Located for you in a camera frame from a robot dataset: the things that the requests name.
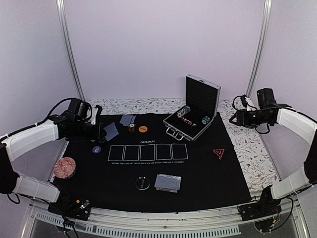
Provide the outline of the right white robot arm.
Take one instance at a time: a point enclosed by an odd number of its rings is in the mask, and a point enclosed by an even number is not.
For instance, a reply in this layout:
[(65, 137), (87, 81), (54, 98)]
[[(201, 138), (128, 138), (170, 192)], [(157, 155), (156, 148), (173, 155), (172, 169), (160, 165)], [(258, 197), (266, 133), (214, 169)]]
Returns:
[(271, 88), (257, 91), (256, 107), (247, 95), (237, 96), (242, 109), (235, 108), (230, 123), (258, 130), (280, 128), (265, 140), (265, 146), (281, 174), (281, 181), (263, 189), (256, 212), (267, 216), (281, 199), (317, 183), (317, 121), (288, 104), (278, 103)]

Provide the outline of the purple small blind button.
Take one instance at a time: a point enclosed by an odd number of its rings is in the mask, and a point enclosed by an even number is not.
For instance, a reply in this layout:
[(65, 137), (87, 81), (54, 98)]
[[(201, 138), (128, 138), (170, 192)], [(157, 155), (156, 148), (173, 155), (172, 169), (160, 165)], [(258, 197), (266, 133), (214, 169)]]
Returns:
[(95, 146), (93, 149), (92, 149), (92, 152), (94, 153), (94, 154), (98, 154), (98, 153), (100, 153), (101, 152), (101, 147), (100, 146)]

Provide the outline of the blue playing card deck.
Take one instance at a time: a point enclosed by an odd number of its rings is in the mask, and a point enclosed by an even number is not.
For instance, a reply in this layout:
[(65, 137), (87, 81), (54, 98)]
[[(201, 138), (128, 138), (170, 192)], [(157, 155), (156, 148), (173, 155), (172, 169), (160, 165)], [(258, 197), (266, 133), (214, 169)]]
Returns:
[(158, 174), (154, 187), (156, 190), (177, 193), (180, 190), (181, 177)]

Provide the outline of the aluminium poker chip case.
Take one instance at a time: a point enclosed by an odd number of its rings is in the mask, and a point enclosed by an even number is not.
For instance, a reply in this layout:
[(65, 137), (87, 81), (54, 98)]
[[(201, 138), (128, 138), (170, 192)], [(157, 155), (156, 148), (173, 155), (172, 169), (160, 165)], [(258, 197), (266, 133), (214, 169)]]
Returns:
[[(166, 134), (174, 139), (181, 141), (187, 139), (195, 141), (200, 137), (211, 125), (217, 115), (217, 107), (220, 99), (221, 86), (209, 82), (192, 74), (185, 76), (185, 105), (190, 107), (190, 112), (184, 117), (196, 124), (195, 127), (186, 124), (182, 118), (178, 118), (176, 112), (163, 120), (166, 126)], [(202, 124), (203, 117), (211, 118), (206, 125)]]

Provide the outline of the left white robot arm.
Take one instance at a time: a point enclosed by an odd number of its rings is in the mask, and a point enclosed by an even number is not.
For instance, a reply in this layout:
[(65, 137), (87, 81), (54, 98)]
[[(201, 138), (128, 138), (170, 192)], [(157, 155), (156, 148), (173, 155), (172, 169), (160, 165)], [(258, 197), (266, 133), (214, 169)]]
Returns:
[(73, 203), (60, 196), (60, 189), (50, 182), (24, 175), (13, 168), (15, 160), (25, 154), (61, 139), (102, 140), (106, 132), (98, 121), (102, 107), (92, 106), (78, 98), (67, 98), (68, 108), (60, 115), (50, 111), (40, 122), (5, 134), (0, 138), (0, 192), (20, 194), (54, 203), (63, 215), (70, 215)]

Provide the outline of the orange big blind button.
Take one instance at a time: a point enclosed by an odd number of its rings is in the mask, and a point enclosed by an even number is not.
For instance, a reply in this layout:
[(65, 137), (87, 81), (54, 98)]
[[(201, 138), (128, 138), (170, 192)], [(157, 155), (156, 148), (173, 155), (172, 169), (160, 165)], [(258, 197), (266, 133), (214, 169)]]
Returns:
[(142, 126), (140, 126), (140, 127), (138, 128), (138, 131), (139, 131), (140, 133), (145, 133), (145, 132), (148, 131), (148, 127), (145, 126), (145, 125), (142, 125)]

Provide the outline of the clear dealer button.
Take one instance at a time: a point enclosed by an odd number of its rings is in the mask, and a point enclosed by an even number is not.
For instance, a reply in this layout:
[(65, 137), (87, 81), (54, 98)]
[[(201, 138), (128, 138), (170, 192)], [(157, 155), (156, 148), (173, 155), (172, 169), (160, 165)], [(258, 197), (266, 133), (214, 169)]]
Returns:
[(144, 191), (150, 187), (150, 180), (147, 177), (138, 177), (135, 181), (138, 190)]

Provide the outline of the single blue playing card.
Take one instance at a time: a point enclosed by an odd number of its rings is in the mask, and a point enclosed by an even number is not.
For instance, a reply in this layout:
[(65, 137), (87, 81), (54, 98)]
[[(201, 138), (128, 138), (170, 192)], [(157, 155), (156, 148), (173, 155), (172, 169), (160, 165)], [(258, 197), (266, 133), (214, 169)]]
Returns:
[(131, 123), (134, 123), (136, 116), (134, 115), (123, 115), (121, 117), (120, 123), (124, 126), (128, 126)]

